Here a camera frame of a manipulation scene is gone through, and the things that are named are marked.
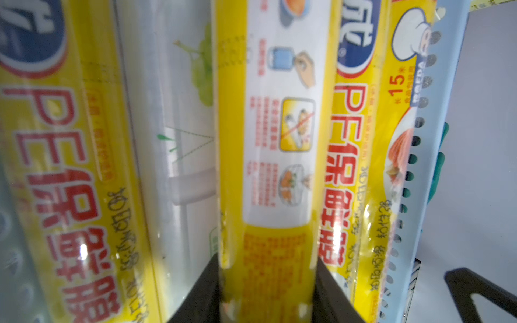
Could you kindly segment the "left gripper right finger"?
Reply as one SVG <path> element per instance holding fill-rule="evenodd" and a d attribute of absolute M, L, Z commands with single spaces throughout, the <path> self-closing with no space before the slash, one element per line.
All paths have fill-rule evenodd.
<path fill-rule="evenodd" d="M 365 323 L 320 259 L 316 266 L 312 323 Z"/>

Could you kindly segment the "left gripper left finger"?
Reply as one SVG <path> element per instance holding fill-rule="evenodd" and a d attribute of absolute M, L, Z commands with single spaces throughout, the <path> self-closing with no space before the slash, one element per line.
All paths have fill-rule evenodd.
<path fill-rule="evenodd" d="M 216 253 L 168 323 L 219 322 L 219 263 Z"/>

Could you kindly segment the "green grape wrap roll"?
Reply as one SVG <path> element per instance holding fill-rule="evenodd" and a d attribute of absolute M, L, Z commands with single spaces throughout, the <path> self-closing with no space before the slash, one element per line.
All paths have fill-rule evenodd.
<path fill-rule="evenodd" d="M 218 251 L 209 1 L 116 1 L 115 16 L 164 320 Z"/>

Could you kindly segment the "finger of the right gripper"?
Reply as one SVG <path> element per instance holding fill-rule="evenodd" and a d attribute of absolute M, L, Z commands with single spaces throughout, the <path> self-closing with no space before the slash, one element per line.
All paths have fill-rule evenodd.
<path fill-rule="evenodd" d="M 516 318 L 516 296 L 467 268 L 445 272 L 448 286 L 462 322 L 482 322 L 473 296 L 479 295 Z"/>

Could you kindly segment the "light blue plastic basket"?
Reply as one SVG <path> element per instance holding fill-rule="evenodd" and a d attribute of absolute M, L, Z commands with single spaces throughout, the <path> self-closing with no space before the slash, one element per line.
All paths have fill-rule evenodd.
<path fill-rule="evenodd" d="M 405 322 L 407 319 L 407 306 L 413 295 L 410 285 L 420 270 L 416 261 L 417 247 L 470 5 L 470 1 L 438 1 L 437 8 L 429 15 L 435 35 L 424 60 L 416 128 L 410 141 L 412 163 L 408 171 L 411 175 L 404 186 L 409 195 L 402 199 L 377 322 Z"/>

